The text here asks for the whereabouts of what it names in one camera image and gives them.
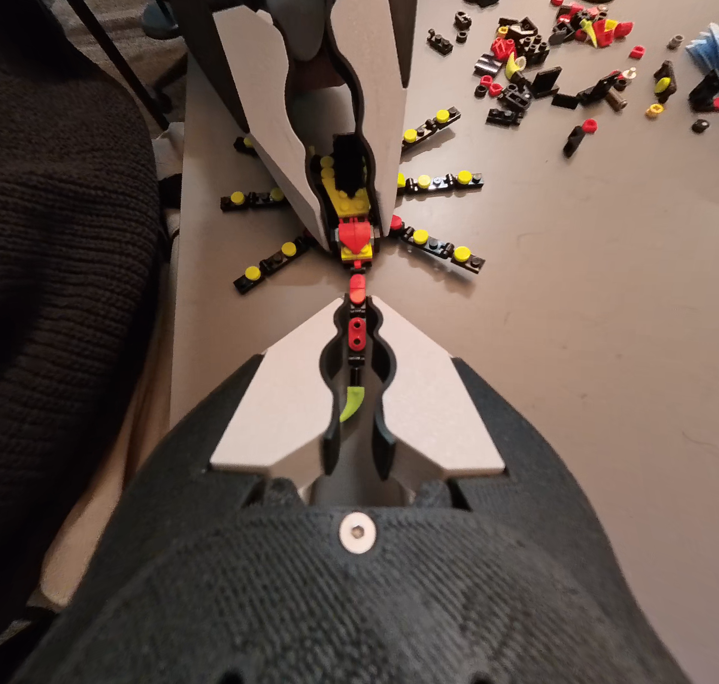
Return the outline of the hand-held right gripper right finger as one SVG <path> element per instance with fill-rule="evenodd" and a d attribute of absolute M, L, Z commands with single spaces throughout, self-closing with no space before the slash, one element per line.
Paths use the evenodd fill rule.
<path fill-rule="evenodd" d="M 378 296 L 367 303 L 374 399 L 372 455 L 410 505 L 427 482 L 506 472 L 450 353 Z"/>

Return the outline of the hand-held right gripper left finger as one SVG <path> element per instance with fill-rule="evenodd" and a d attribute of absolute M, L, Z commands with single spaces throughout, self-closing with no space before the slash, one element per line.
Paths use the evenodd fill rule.
<path fill-rule="evenodd" d="M 286 478 L 300 490 L 339 460 L 339 402 L 346 297 L 270 346 L 210 458 L 214 470 Z"/>

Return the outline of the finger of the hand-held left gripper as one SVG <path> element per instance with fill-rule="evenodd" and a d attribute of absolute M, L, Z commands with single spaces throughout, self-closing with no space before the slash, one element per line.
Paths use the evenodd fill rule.
<path fill-rule="evenodd" d="M 357 134 L 369 158 L 368 191 L 388 236 L 405 130 L 418 0 L 332 0 L 332 48 L 349 76 Z"/>
<path fill-rule="evenodd" d="M 308 153 L 287 111 L 290 61 L 282 32 L 268 12 L 247 6 L 215 12 L 213 20 L 260 159 L 306 229 L 329 250 L 321 202 L 307 174 Z"/>

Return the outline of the neon green lego claw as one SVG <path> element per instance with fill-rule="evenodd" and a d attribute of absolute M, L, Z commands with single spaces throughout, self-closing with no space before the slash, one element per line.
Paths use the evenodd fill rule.
<path fill-rule="evenodd" d="M 360 409 L 364 401 L 365 388 L 362 385 L 349 385 L 346 388 L 345 407 L 339 415 L 339 421 L 344 423 L 351 419 Z"/>

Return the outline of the black red lego strip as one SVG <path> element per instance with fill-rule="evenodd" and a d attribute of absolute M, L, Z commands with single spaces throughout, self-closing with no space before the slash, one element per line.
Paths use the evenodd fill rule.
<path fill-rule="evenodd" d="M 356 260 L 349 277 L 349 314 L 346 325 L 349 385 L 364 386 L 367 344 L 367 286 L 365 269 Z"/>

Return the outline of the black yellow lego spider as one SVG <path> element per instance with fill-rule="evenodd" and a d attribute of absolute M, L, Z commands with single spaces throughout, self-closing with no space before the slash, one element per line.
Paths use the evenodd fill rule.
<path fill-rule="evenodd" d="M 450 106 L 437 111 L 433 118 L 427 119 L 419 127 L 405 130 L 402 152 L 445 130 L 460 117 L 458 108 Z M 436 239 L 426 230 L 418 230 L 406 224 L 393 212 L 390 215 L 389 234 L 382 233 L 379 212 L 370 200 L 366 158 L 360 152 L 359 139 L 352 133 L 346 133 L 334 136 L 333 151 L 330 155 L 310 157 L 310 174 L 319 185 L 321 205 L 324 207 L 322 212 L 327 216 L 326 223 L 329 226 L 328 251 L 339 258 L 354 278 L 353 284 L 350 285 L 352 296 L 355 293 L 359 296 L 364 292 L 357 277 L 366 273 L 384 237 L 401 239 L 409 246 L 441 260 L 448 260 L 465 271 L 479 273 L 485 260 L 474 254 L 469 247 Z M 483 184 L 482 175 L 469 170 L 438 177 L 423 175 L 418 178 L 407 178 L 399 173 L 397 194 L 414 196 L 478 191 Z M 235 191 L 229 196 L 221 197 L 219 202 L 224 213 L 271 209 L 289 204 L 278 186 L 260 193 Z M 283 243 L 271 256 L 262 259 L 257 265 L 248 266 L 234 281 L 235 289 L 240 295 L 246 295 L 310 248 L 319 248 L 319 240 L 305 229 L 295 239 Z"/>

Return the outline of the lego instruction booklet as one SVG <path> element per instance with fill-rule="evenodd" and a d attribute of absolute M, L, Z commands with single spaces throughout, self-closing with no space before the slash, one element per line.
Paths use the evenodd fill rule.
<path fill-rule="evenodd" d="M 685 51 L 703 75 L 718 70 L 718 24 L 710 23 L 696 39 L 686 44 Z"/>

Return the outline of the pile of loose lego pieces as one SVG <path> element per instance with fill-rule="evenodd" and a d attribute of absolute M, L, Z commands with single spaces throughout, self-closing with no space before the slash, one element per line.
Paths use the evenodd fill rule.
<path fill-rule="evenodd" d="M 580 0 L 564 0 L 565 4 Z M 718 114 L 696 113 L 689 92 L 702 73 L 683 46 L 667 48 L 673 36 L 690 40 L 710 22 L 718 21 L 718 0 L 614 0 L 608 17 L 632 22 L 631 32 L 605 48 L 589 40 L 550 45 L 543 65 L 528 67 L 533 80 L 540 70 L 560 67 L 554 86 L 573 96 L 594 86 L 614 70 L 636 67 L 635 79 L 621 95 L 627 104 L 616 111 L 605 100 L 575 109 L 535 100 L 519 125 L 486 124 L 497 99 L 474 97 L 480 77 L 474 64 L 496 36 L 501 17 L 527 16 L 548 40 L 559 8 L 551 0 L 419 0 L 417 50 L 413 61 L 411 104 L 422 115 L 444 105 L 462 112 L 452 135 L 438 149 L 421 155 L 421 163 L 476 167 L 488 179 L 497 170 L 552 164 L 560 172 L 580 167 L 612 170 L 652 167 L 693 172 L 718 163 Z"/>

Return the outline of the person's black sweater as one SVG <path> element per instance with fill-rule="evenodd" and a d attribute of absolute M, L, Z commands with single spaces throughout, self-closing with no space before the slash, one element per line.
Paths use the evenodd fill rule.
<path fill-rule="evenodd" d="M 155 154 L 127 91 L 1 65 L 1 630 L 124 418 L 152 330 Z"/>

